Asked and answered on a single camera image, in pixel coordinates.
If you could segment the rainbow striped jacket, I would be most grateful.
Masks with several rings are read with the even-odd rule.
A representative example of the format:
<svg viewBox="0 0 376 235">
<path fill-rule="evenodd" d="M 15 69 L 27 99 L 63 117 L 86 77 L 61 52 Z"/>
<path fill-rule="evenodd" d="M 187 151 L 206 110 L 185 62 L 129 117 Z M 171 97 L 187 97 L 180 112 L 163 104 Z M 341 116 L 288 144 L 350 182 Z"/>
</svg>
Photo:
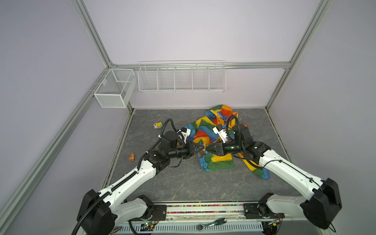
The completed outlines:
<svg viewBox="0 0 376 235">
<path fill-rule="evenodd" d="M 231 115 L 238 116 L 238 112 L 234 112 L 232 108 L 226 105 L 218 105 L 208 109 L 204 117 L 186 126 L 186 128 L 191 131 L 187 139 L 203 146 L 208 146 L 214 142 L 223 142 L 221 137 L 216 134 L 213 129 L 218 125 L 225 128 L 227 120 Z M 203 150 L 196 156 L 201 168 L 206 172 L 230 169 L 235 166 L 233 154 L 217 156 Z"/>
</svg>

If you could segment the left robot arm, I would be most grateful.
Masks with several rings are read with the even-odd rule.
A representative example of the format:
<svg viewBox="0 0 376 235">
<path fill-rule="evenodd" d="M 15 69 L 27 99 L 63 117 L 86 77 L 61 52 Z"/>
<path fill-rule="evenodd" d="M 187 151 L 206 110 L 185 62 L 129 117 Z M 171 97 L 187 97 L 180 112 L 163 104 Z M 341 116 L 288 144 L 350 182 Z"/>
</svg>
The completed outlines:
<svg viewBox="0 0 376 235">
<path fill-rule="evenodd" d="M 96 192 L 88 191 L 81 202 L 77 224 L 87 235 L 109 235 L 113 229 L 134 218 L 150 218 L 154 203 L 145 195 L 130 202 L 127 197 L 146 181 L 170 165 L 171 159 L 185 160 L 204 150 L 204 145 L 189 140 L 187 128 L 161 130 L 156 143 L 138 161 L 137 166 L 115 183 Z"/>
</svg>

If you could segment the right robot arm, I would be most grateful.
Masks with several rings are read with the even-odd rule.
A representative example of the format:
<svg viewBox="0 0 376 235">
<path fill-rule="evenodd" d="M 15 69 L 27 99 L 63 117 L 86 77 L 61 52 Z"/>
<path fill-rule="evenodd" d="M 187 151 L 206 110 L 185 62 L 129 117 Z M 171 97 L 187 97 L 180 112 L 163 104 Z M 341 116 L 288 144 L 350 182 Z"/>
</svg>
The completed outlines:
<svg viewBox="0 0 376 235">
<path fill-rule="evenodd" d="M 213 132 L 221 140 L 207 145 L 205 150 L 217 156 L 241 155 L 251 166 L 270 170 L 300 193 L 300 196 L 267 193 L 249 213 L 263 218 L 289 214 L 304 217 L 320 229 L 333 229 L 332 222 L 342 209 L 338 184 L 331 178 L 323 180 L 286 161 L 267 144 L 255 141 L 248 127 L 235 115 L 228 118 L 228 122 L 232 120 L 236 123 L 231 128 L 233 134 L 228 133 L 228 125 L 217 125 Z"/>
</svg>

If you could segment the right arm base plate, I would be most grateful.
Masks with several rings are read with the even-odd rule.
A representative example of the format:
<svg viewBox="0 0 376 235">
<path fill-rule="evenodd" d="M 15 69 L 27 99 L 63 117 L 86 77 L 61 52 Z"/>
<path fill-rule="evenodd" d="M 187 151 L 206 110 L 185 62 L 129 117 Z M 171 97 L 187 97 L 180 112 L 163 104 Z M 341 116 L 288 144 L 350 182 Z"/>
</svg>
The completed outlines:
<svg viewBox="0 0 376 235">
<path fill-rule="evenodd" d="M 266 204 L 257 202 L 243 204 L 246 219 L 284 219 L 284 213 L 272 212 Z"/>
</svg>

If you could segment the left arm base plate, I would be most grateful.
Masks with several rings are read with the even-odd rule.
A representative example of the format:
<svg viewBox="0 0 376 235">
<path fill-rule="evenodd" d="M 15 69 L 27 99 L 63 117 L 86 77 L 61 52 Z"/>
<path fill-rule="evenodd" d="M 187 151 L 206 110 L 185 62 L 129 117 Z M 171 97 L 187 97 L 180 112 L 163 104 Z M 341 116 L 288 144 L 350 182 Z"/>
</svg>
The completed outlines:
<svg viewBox="0 0 376 235">
<path fill-rule="evenodd" d="M 167 216 L 167 205 L 157 204 L 148 208 L 141 218 L 133 218 L 131 221 L 165 221 Z"/>
</svg>

